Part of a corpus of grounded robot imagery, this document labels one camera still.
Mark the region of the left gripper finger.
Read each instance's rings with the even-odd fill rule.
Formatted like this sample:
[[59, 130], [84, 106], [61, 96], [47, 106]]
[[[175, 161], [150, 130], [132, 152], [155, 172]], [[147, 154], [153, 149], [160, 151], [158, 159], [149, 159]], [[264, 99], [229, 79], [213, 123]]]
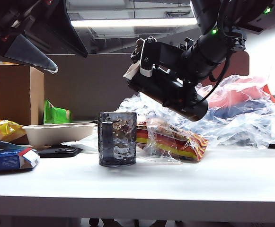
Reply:
[[58, 66], [22, 34], [14, 39], [3, 56], [43, 68], [50, 73], [58, 72]]
[[67, 13], [66, 1], [42, 0], [36, 8], [37, 18], [33, 25], [33, 34], [43, 40], [55, 37], [64, 48], [86, 58], [88, 51], [71, 24]]

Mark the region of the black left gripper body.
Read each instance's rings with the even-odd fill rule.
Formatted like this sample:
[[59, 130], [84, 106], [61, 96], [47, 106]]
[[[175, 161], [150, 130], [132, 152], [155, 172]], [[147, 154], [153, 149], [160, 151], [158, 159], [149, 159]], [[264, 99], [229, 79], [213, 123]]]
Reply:
[[4, 56], [12, 42], [25, 31], [35, 33], [45, 22], [46, 0], [0, 0], [0, 56]]

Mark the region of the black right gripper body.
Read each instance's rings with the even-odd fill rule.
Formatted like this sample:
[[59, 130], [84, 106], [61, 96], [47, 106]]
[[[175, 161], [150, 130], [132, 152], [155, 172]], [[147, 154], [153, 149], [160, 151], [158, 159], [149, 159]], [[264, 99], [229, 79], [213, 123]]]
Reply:
[[191, 106], [192, 103], [197, 102], [195, 86], [199, 71], [199, 46], [195, 44], [188, 49], [181, 44], [179, 47], [183, 50], [180, 56], [181, 70], [179, 78], [183, 80], [186, 103]]

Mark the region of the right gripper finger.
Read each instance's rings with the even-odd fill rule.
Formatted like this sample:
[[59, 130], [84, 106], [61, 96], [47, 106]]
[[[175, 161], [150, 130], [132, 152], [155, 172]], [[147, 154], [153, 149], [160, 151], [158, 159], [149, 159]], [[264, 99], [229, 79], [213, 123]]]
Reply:
[[186, 100], [181, 95], [169, 97], [165, 101], [163, 101], [162, 106], [168, 108], [185, 108]]
[[179, 70], [183, 50], [162, 42], [153, 37], [144, 40], [141, 58], [140, 73], [146, 77], [152, 76], [153, 65], [161, 65], [171, 70]]

